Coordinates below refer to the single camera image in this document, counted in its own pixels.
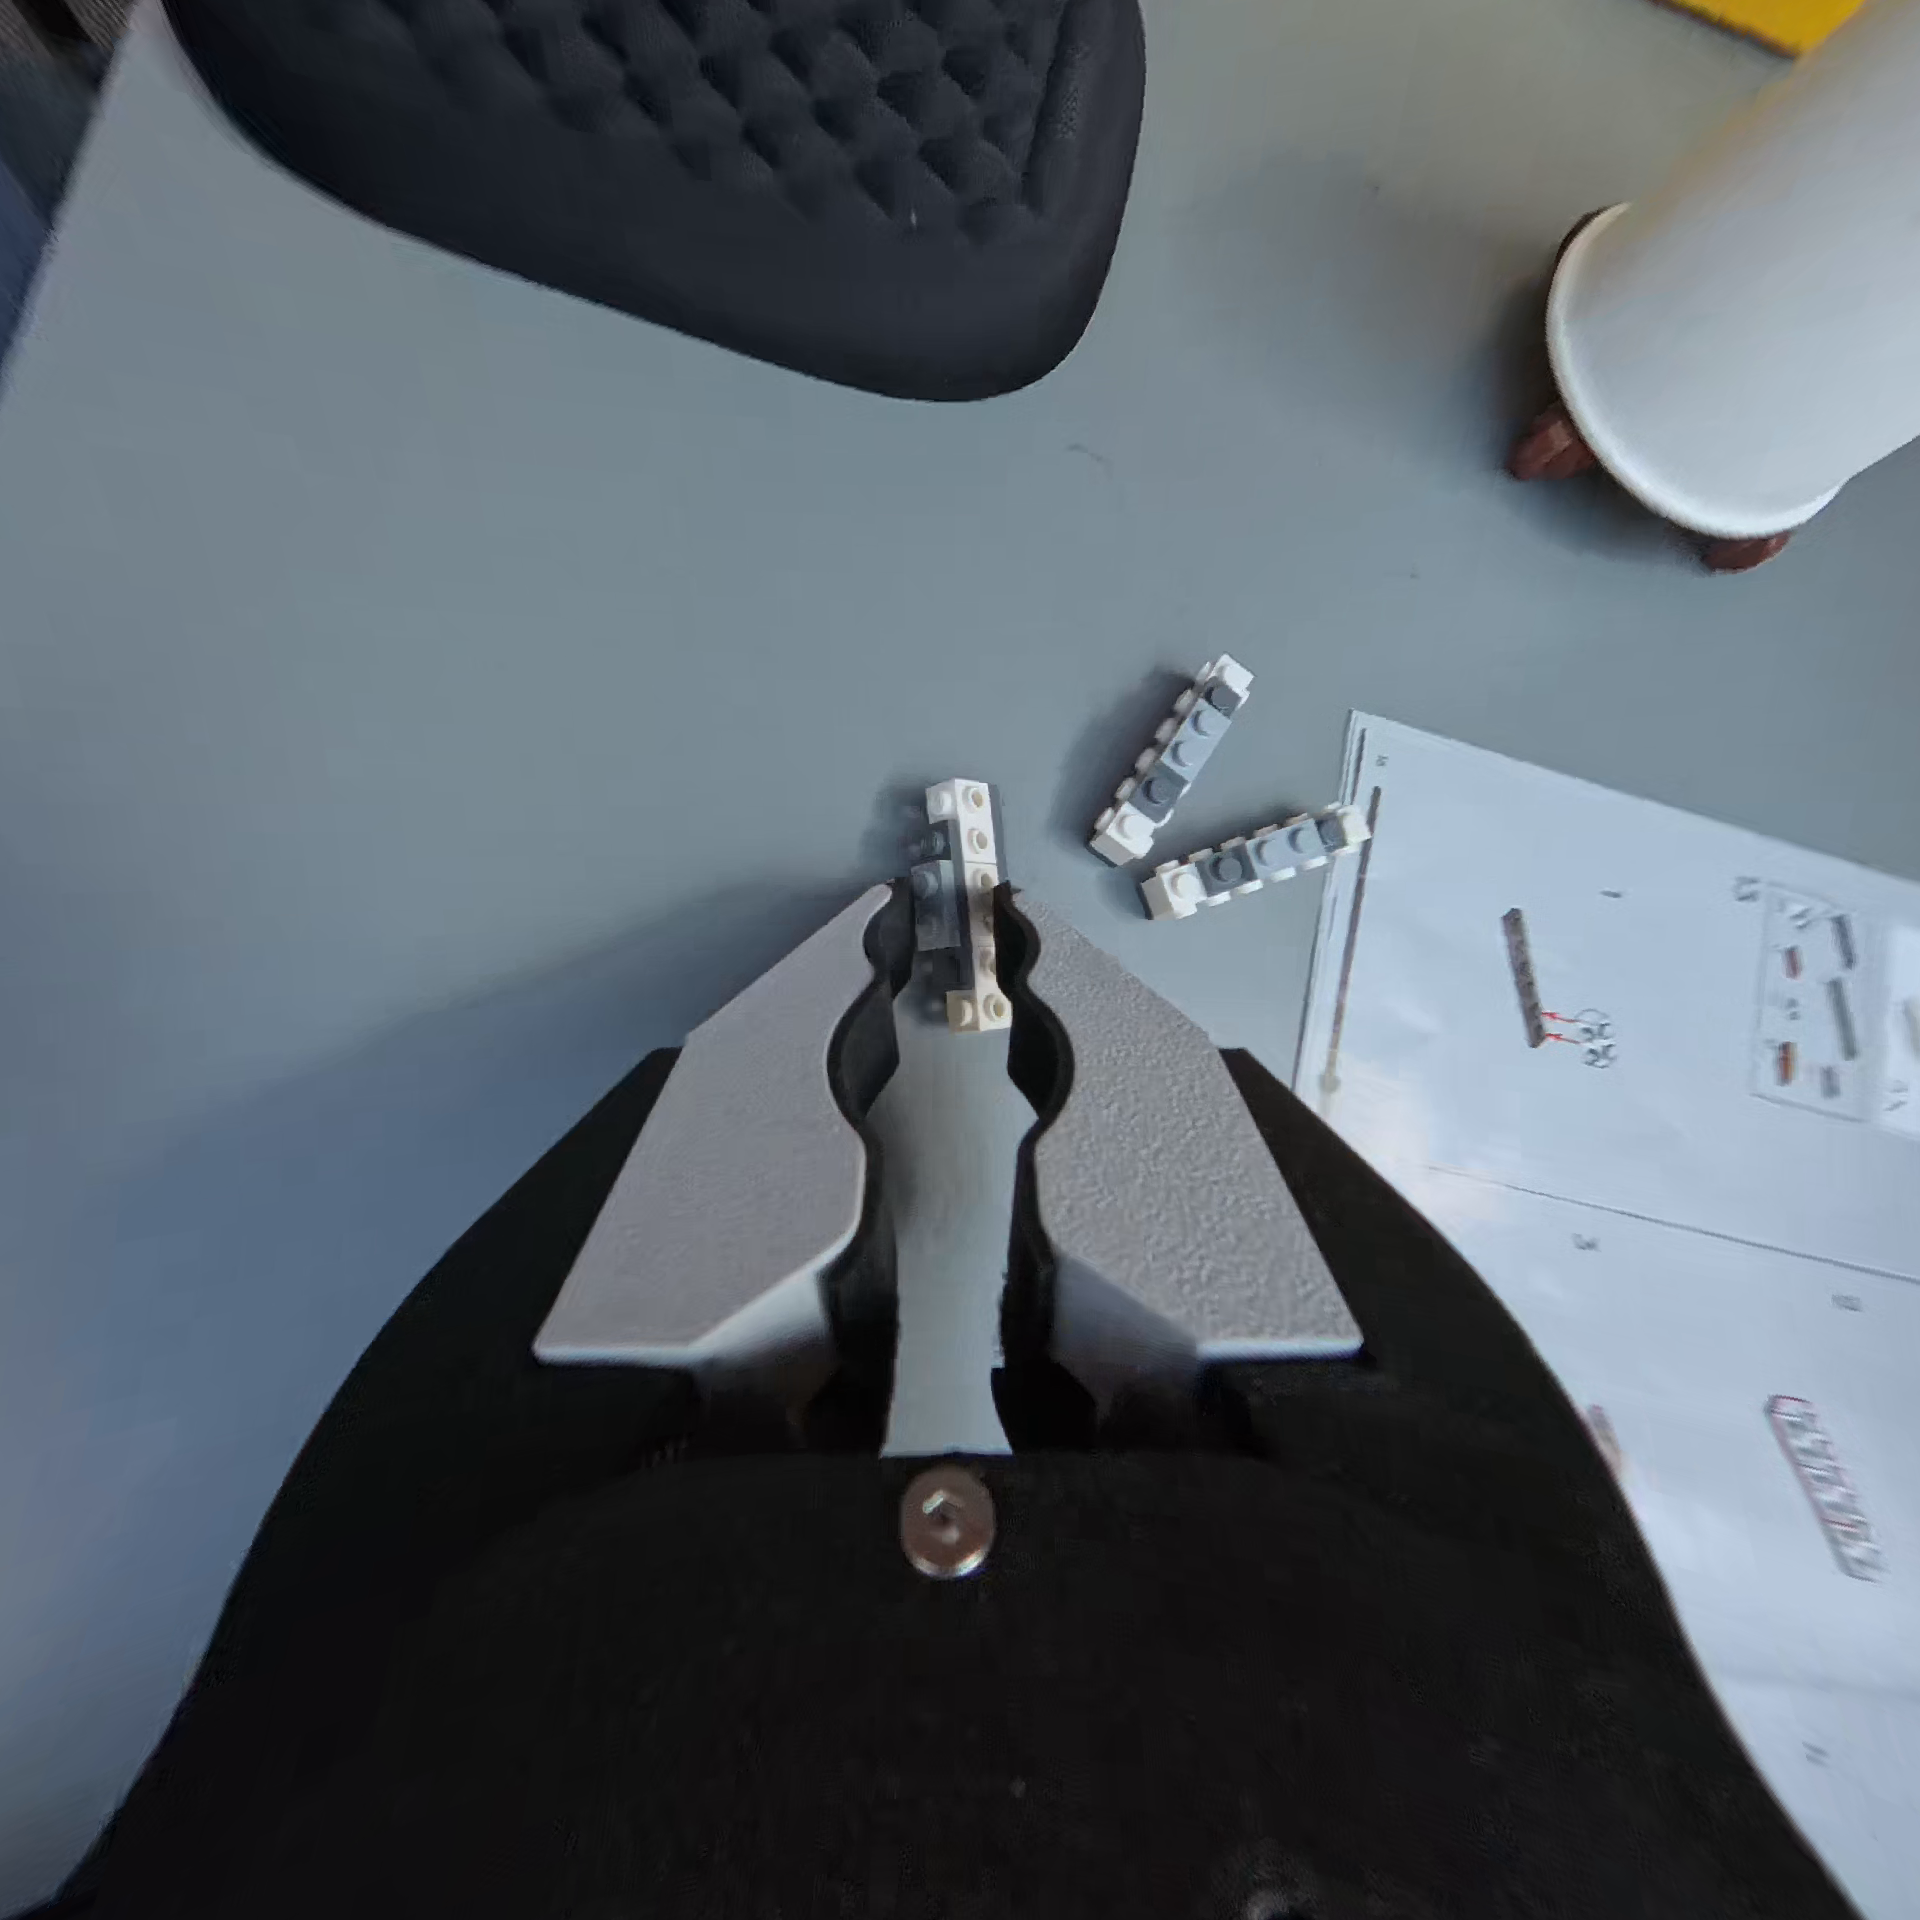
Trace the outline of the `white paper cup green band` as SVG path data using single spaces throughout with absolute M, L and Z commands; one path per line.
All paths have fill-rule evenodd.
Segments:
M 1640 198 L 1571 232 L 1557 404 L 1721 543 L 1796 532 L 1917 434 L 1917 4 L 1865 4 Z

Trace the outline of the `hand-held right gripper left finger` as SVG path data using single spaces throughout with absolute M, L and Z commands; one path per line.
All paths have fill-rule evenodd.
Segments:
M 903 982 L 888 880 L 685 1036 L 536 1334 L 543 1365 L 683 1373 L 809 1444 L 882 1441 L 898 1277 L 874 1109 Z

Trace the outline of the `white and grey lego assembly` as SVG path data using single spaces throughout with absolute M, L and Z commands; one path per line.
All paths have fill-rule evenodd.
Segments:
M 1216 746 L 1248 703 L 1255 676 L 1235 656 L 1207 661 L 1183 690 L 1120 778 L 1111 802 L 1096 815 L 1088 850 L 1122 869 L 1147 857 L 1159 831 L 1207 767 Z
M 1203 908 L 1324 870 L 1361 853 L 1371 836 L 1361 807 L 1303 812 L 1159 864 L 1139 882 L 1139 896 L 1152 921 L 1186 921 Z
M 997 890 L 1002 812 L 987 778 L 951 774 L 929 784 L 916 820 L 903 820 L 915 934 L 909 980 L 954 1036 L 987 1037 L 1013 1022 L 999 980 Z

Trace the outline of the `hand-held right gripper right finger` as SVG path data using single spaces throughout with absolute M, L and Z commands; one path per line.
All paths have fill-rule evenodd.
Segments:
M 1361 1324 L 1204 1026 L 1023 889 L 997 890 L 1031 1105 L 999 1303 L 1010 1429 L 1186 1398 L 1237 1361 L 1354 1360 Z

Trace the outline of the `black mesh wrist rest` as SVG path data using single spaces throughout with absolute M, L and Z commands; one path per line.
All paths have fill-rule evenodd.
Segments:
M 172 2 L 280 166 L 433 249 L 898 400 L 1081 341 L 1146 104 L 1135 2 Z

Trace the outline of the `yellow plastic bin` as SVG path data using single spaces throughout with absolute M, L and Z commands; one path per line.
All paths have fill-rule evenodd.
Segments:
M 1755 44 L 1757 48 L 1796 60 L 1812 52 L 1851 21 L 1865 2 L 1659 2 L 1661 9 L 1690 15 L 1704 25 Z

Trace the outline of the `lego instruction booklet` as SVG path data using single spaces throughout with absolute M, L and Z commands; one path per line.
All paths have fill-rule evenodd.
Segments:
M 1612 1463 L 1754 1761 L 1917 1913 L 1916 880 L 1351 717 L 1295 1086 Z

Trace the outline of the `brown lego assembly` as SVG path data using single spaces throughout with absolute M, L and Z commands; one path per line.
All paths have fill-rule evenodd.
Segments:
M 1597 452 L 1578 430 L 1573 413 L 1561 400 L 1552 400 L 1537 418 L 1528 420 L 1504 454 L 1504 470 L 1522 481 L 1565 481 L 1587 473 L 1604 474 L 1618 490 L 1626 488 Z M 1792 542 L 1792 530 L 1773 535 L 1701 535 L 1676 519 L 1666 521 L 1692 542 L 1696 557 L 1709 573 L 1729 576 L 1757 568 L 1780 557 Z

